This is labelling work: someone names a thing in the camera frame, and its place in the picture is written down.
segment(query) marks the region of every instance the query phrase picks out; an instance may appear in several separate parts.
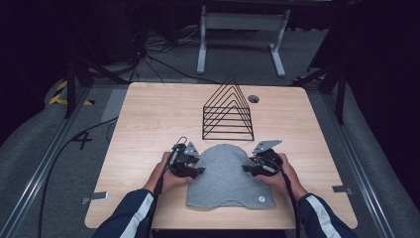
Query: triangular wire rack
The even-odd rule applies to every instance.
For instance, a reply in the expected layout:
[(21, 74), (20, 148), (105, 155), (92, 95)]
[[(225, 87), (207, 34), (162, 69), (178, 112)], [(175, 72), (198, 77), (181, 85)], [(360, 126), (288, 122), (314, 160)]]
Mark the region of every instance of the triangular wire rack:
[(251, 109), (231, 75), (203, 106), (203, 140), (253, 141)]

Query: gray fabric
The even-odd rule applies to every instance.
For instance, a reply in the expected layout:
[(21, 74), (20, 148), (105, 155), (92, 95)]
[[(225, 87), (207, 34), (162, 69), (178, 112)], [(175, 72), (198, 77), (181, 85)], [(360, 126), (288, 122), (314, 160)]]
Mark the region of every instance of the gray fabric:
[(254, 163), (239, 147), (222, 144), (204, 151), (195, 166), (206, 170), (189, 185), (186, 205), (208, 209), (219, 206), (252, 209), (275, 206), (269, 185), (244, 172), (242, 165), (252, 166)]

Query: wooden table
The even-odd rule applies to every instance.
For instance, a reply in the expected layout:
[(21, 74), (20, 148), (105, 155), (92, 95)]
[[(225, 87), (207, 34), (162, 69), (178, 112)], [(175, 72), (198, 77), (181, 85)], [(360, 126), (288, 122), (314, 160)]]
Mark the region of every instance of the wooden table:
[[(249, 103), (256, 140), (203, 141), (202, 108), (218, 85), (132, 83), (106, 156), (95, 192), (108, 191), (106, 200), (92, 201), (87, 227), (98, 227), (111, 215), (124, 195), (142, 187), (164, 151), (170, 151), (181, 136), (202, 153), (217, 144), (229, 143), (249, 155), (257, 142), (281, 139), (274, 147), (285, 153), (309, 191), (323, 197), (350, 227), (357, 219), (344, 192), (330, 151), (306, 92), (298, 87), (241, 86)], [(276, 207), (250, 210), (223, 207), (203, 210), (185, 205), (187, 186), (176, 187), (159, 198), (155, 229), (292, 229), (294, 216), (289, 199), (273, 191)]]

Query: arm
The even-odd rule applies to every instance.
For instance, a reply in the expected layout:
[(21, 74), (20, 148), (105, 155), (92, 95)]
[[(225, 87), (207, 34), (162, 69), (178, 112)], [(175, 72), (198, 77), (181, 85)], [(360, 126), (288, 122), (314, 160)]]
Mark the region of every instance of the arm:
[[(319, 196), (309, 193), (300, 183), (293, 166), (285, 154), (278, 154), (283, 161), (284, 172), (290, 179), (293, 196), (297, 202), (299, 221), (305, 226), (308, 237), (357, 237), (353, 230), (338, 218), (331, 207)], [(285, 181), (280, 173), (272, 177), (257, 176), (288, 195)]]
[(299, 220), (309, 237), (357, 237), (321, 197), (308, 193), (297, 205)]
[[(147, 237), (147, 219), (155, 211), (153, 191), (170, 153), (165, 152), (142, 189), (134, 190), (121, 200), (114, 213), (106, 219), (92, 237)], [(163, 175), (162, 193), (177, 185), (190, 183), (192, 178), (178, 178), (167, 170)]]

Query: hand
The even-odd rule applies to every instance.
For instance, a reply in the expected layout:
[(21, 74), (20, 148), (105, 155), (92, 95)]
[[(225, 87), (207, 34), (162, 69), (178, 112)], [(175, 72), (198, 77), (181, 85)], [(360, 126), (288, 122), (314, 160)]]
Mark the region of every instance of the hand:
[[(298, 201), (300, 197), (304, 196), (308, 193), (308, 191), (300, 184), (299, 177), (296, 174), (296, 171), (294, 170), (293, 166), (288, 162), (287, 156), (283, 153), (277, 153), (281, 160), (283, 161), (283, 169), (284, 172), (287, 174), (288, 178), (291, 182), (291, 189), (293, 190), (293, 195)], [(284, 181), (283, 175), (281, 172), (278, 172), (272, 177), (266, 177), (259, 175), (257, 176), (257, 179), (268, 184), (274, 186), (276, 189), (278, 189), (283, 195), (288, 195), (286, 183)]]
[[(151, 193), (154, 193), (156, 184), (158, 183), (158, 178), (160, 177), (161, 170), (166, 164), (169, 158), (170, 152), (163, 153), (161, 161), (155, 166), (155, 169), (152, 171), (151, 176), (149, 177), (148, 182), (146, 182), (143, 189), (149, 190)], [(178, 185), (185, 185), (192, 182), (191, 177), (179, 178), (176, 177), (170, 170), (167, 170), (163, 175), (163, 188), (161, 193), (170, 191), (173, 187)]]

